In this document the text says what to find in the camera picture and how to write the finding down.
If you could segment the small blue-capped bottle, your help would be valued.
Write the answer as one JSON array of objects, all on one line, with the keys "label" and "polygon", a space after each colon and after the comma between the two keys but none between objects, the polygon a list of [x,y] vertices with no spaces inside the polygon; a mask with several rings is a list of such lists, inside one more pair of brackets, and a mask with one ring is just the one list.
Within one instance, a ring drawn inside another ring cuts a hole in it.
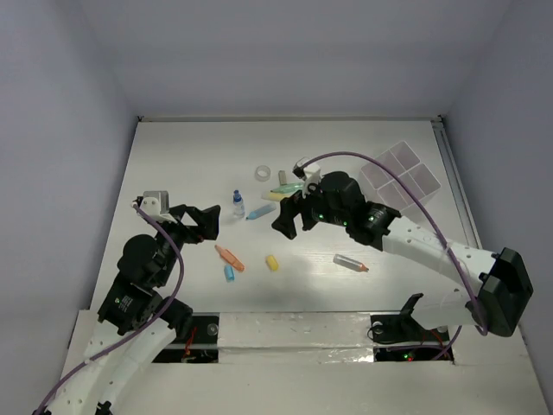
[{"label": "small blue-capped bottle", "polygon": [[244,199],[241,193],[237,189],[233,191],[232,203],[233,203],[235,216],[238,218],[244,218],[245,217]]}]

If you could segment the small grey metal clip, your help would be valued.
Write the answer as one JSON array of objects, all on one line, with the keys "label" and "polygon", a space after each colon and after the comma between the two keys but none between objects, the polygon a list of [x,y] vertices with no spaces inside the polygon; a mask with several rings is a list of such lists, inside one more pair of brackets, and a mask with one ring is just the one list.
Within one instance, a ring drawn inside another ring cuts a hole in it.
[{"label": "small grey metal clip", "polygon": [[284,170],[280,170],[278,172],[278,180],[279,180],[279,184],[281,186],[284,186],[284,185],[288,184],[288,179],[287,179],[287,176],[286,176],[286,172]]}]

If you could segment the clear tape roll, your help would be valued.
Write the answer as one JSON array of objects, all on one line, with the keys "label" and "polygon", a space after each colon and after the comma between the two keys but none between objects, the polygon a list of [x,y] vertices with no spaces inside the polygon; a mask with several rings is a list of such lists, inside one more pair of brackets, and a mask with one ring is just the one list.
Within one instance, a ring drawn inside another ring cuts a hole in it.
[{"label": "clear tape roll", "polygon": [[259,165],[255,169],[254,176],[260,182],[267,182],[271,177],[271,170],[266,165]]}]

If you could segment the grey orange-tipped marker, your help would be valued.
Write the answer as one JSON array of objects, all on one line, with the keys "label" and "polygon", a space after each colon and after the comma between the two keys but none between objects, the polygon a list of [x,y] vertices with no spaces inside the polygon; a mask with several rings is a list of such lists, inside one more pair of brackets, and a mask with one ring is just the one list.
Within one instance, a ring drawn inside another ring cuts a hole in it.
[{"label": "grey orange-tipped marker", "polygon": [[335,254],[333,257],[333,262],[339,266],[345,267],[351,271],[356,272],[367,272],[368,267],[362,262],[359,262],[355,259],[351,259],[347,256]]}]

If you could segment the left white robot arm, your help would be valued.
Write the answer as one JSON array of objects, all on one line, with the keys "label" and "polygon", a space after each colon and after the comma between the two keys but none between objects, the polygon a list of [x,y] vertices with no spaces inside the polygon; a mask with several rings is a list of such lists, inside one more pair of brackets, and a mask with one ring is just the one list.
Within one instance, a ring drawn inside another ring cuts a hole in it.
[{"label": "left white robot arm", "polygon": [[83,361],[66,373],[35,409],[37,414],[118,414],[144,369],[171,342],[194,336],[193,310],[175,294],[158,289],[174,268],[181,285],[185,271],[181,249],[215,240],[218,205],[155,207],[153,197],[139,197],[132,207],[156,230],[124,244],[118,274],[99,307]]}]

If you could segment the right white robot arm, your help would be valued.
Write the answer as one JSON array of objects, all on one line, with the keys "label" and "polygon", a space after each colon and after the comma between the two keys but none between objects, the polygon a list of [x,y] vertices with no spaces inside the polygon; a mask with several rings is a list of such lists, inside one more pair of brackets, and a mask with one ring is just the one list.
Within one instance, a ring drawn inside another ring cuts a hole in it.
[{"label": "right white robot arm", "polygon": [[510,337],[533,294],[519,252],[507,247],[489,252],[440,240],[437,233],[418,226],[396,209],[367,201],[358,183],[342,171],[326,174],[283,199],[271,226],[294,239],[296,217],[301,217],[305,231],[319,223],[343,227],[361,245],[408,259],[463,287],[461,293],[435,308],[417,308],[421,294],[412,295],[397,319],[399,332],[409,339],[450,325],[474,325]]}]

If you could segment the green highlighter pen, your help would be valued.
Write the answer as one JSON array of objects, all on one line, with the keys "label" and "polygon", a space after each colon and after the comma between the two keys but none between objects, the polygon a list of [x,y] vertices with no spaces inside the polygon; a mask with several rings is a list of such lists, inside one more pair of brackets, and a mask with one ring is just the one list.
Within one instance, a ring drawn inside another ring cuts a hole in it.
[{"label": "green highlighter pen", "polygon": [[295,193],[297,190],[301,190],[302,188],[303,188],[302,182],[288,183],[272,189],[271,192],[276,194],[286,195],[286,194]]}]

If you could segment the yellow highlighter pen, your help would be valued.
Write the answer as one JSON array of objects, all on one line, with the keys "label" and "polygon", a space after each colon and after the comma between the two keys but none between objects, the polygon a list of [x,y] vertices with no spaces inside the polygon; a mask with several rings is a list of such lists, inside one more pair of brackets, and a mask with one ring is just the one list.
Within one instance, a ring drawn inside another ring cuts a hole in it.
[{"label": "yellow highlighter pen", "polygon": [[266,192],[261,195],[261,198],[266,201],[274,201],[274,202],[280,202],[282,199],[284,199],[286,195],[284,194],[278,194],[274,192]]}]

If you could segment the orange highlighter pen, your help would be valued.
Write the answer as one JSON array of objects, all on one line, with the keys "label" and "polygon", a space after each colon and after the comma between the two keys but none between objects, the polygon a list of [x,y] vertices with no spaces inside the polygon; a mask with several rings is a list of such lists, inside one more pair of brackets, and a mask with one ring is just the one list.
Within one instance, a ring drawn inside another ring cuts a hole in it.
[{"label": "orange highlighter pen", "polygon": [[216,245],[215,250],[219,254],[219,256],[233,269],[243,272],[245,270],[245,265],[228,249]]}]

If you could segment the blue highlighter pen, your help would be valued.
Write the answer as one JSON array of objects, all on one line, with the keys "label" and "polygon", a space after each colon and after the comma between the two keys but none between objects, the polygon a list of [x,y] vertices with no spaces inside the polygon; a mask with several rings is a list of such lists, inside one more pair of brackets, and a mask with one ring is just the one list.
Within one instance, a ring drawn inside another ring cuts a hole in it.
[{"label": "blue highlighter pen", "polygon": [[272,202],[269,204],[265,204],[262,207],[258,207],[251,212],[249,212],[246,216],[247,220],[256,220],[261,218],[262,216],[265,216],[266,214],[269,214],[277,209],[277,205]]}]

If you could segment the yellow pen cap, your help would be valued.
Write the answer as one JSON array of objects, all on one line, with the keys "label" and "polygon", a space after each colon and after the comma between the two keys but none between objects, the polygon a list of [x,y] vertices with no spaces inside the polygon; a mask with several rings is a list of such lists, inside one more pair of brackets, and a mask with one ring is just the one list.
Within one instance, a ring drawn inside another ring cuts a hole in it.
[{"label": "yellow pen cap", "polygon": [[273,255],[267,256],[265,262],[271,271],[277,271],[279,269],[277,259]]}]

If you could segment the blue pen cap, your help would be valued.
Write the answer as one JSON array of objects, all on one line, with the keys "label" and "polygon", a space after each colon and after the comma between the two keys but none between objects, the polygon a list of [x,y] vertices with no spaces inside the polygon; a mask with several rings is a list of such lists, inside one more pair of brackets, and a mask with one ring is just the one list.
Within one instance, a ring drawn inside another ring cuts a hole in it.
[{"label": "blue pen cap", "polygon": [[227,282],[233,282],[235,280],[234,269],[231,265],[226,265],[224,267],[224,274]]}]

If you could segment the white four-compartment organizer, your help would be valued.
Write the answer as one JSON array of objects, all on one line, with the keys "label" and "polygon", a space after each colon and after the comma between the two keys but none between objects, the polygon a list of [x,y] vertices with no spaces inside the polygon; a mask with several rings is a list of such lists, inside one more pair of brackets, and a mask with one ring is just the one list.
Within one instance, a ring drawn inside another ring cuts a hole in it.
[{"label": "white four-compartment organizer", "polygon": [[[405,141],[390,147],[376,160],[398,176],[423,205],[441,189],[435,175]],[[408,192],[378,165],[365,164],[359,171],[358,184],[368,201],[383,203],[402,215],[420,213]]]}]

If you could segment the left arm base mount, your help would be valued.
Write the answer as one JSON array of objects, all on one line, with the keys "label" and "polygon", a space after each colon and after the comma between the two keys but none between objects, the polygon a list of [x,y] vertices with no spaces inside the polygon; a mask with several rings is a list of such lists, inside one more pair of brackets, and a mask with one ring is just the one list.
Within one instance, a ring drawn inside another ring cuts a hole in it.
[{"label": "left arm base mount", "polygon": [[154,363],[204,364],[219,361],[219,314],[194,314],[187,335],[163,349]]}]

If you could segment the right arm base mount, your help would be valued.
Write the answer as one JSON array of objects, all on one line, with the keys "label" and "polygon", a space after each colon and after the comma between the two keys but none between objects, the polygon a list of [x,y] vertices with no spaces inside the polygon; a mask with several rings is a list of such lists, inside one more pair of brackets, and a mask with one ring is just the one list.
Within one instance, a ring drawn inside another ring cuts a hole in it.
[{"label": "right arm base mount", "polygon": [[454,362],[448,331],[424,329],[412,317],[422,297],[422,293],[412,295],[400,311],[371,315],[366,336],[372,341],[376,362]]}]

